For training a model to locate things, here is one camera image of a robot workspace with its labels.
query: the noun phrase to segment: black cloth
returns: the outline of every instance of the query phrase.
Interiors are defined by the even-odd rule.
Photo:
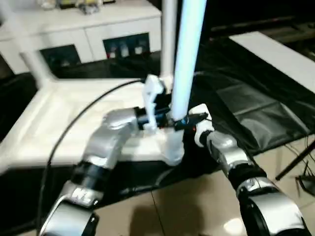
[[[59,78],[139,78],[159,74],[159,53],[125,59],[109,59],[54,71]],[[0,126],[7,132],[20,114],[35,83],[30,74],[8,81],[2,97]],[[6,110],[11,100],[21,105]],[[214,127],[232,134],[250,155],[297,140],[315,130],[315,95],[273,66],[230,39],[200,46],[190,98],[190,107],[206,103]],[[191,133],[184,136],[185,155],[180,165],[163,162],[124,162],[114,169],[101,206],[161,188],[189,177],[198,177],[218,169],[205,149],[197,147]],[[69,179],[72,166],[54,167],[47,211]],[[42,168],[9,170],[0,177],[2,207],[0,235],[17,234],[34,227]]]

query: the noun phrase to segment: black cable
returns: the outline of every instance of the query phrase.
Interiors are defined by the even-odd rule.
[[[305,148],[308,148],[308,147],[309,147],[309,137],[307,136],[306,137],[306,147]],[[309,156],[315,162],[315,159],[312,156],[312,152],[310,152]]]
[[[291,149],[287,144],[285,144],[284,146],[285,146],[287,149],[289,149],[292,153],[294,153],[296,156],[299,155],[298,152],[296,152],[296,151],[294,151],[293,149]],[[311,173],[313,173],[312,170],[310,169],[310,167],[308,166],[308,174],[310,175],[310,172],[309,172],[309,171],[311,171]]]
[[[38,209],[37,209],[37,220],[36,220],[36,235],[38,236],[40,233],[40,229],[41,229],[41,217],[42,217],[42,207],[43,207],[43,200],[44,200],[44,192],[45,192],[45,187],[46,187],[46,182],[48,179],[48,174],[49,174],[49,170],[51,167],[51,162],[53,160],[53,157],[55,155],[55,152],[58,148],[58,146],[60,145],[60,143],[62,142],[62,140],[64,139],[64,137],[66,136],[66,134],[68,133],[68,131],[72,128],[72,126],[78,121],[78,119],[90,108],[92,107],[95,103],[97,103],[99,100],[101,100],[103,97],[107,96],[108,94],[112,93],[113,91],[116,91],[124,86],[127,85],[131,85],[134,83],[138,83],[138,82],[142,82],[143,80],[133,80],[133,81],[129,81],[126,83],[123,83],[121,85],[118,85],[110,90],[108,90],[107,92],[103,93],[101,96],[99,96],[98,98],[96,98],[93,102],[91,102],[89,105],[87,105],[73,120],[72,122],[65,128],[65,130],[63,131],[63,133],[60,135],[59,139],[57,140],[57,142],[55,143],[52,151],[50,152],[49,158],[47,160],[47,164],[46,167],[43,171],[43,176],[42,176],[42,180],[41,180],[41,185],[40,185],[40,192],[39,192],[39,200],[38,200]]]

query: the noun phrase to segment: floor tile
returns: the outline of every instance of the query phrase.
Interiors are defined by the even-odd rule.
[[[315,203],[304,206],[301,211],[311,235],[315,235]]]
[[[166,236],[246,235],[235,192],[223,172],[153,192]]]
[[[96,236],[163,236],[151,193],[98,209]],[[29,232],[22,236],[35,236]]]
[[[305,139],[300,139],[291,143],[290,145],[297,149],[299,152],[303,151]],[[299,207],[315,202],[315,198],[308,193],[305,193],[300,188],[300,196],[298,194],[295,176],[302,174],[305,164],[301,162],[291,172],[284,176],[280,181],[275,181],[275,177],[280,173],[294,158],[296,154],[288,148],[282,146],[276,149],[267,151],[255,157],[256,162],[267,173],[268,178],[275,182],[275,184],[286,193]],[[310,160],[310,166],[315,171],[315,162]]]

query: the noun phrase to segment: white vertical pipe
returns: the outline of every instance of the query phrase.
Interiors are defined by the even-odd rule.
[[[6,26],[11,32],[16,46],[20,52],[23,52],[26,66],[30,69],[38,88],[40,88],[53,81],[54,75],[42,55],[34,48],[25,27],[23,27],[18,15],[13,12],[9,2],[10,0],[0,0],[0,15],[4,22],[3,26]]]
[[[191,84],[196,65],[207,0],[184,0],[177,46],[171,116],[181,120],[188,112]],[[164,155],[169,165],[177,165],[184,154],[183,131],[167,135]]]
[[[176,39],[177,0],[162,2],[162,52],[161,73],[169,91],[173,86],[175,39]]]

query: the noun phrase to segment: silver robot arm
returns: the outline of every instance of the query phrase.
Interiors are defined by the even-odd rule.
[[[201,104],[190,113],[209,111]],[[212,122],[196,126],[195,142],[207,147],[236,191],[249,236],[310,236],[298,206],[267,178],[231,135],[215,131]]]
[[[95,235],[98,216],[93,209],[103,197],[104,187],[123,145],[138,130],[135,109],[107,114],[90,137],[71,180],[63,186],[42,226],[41,236]]]

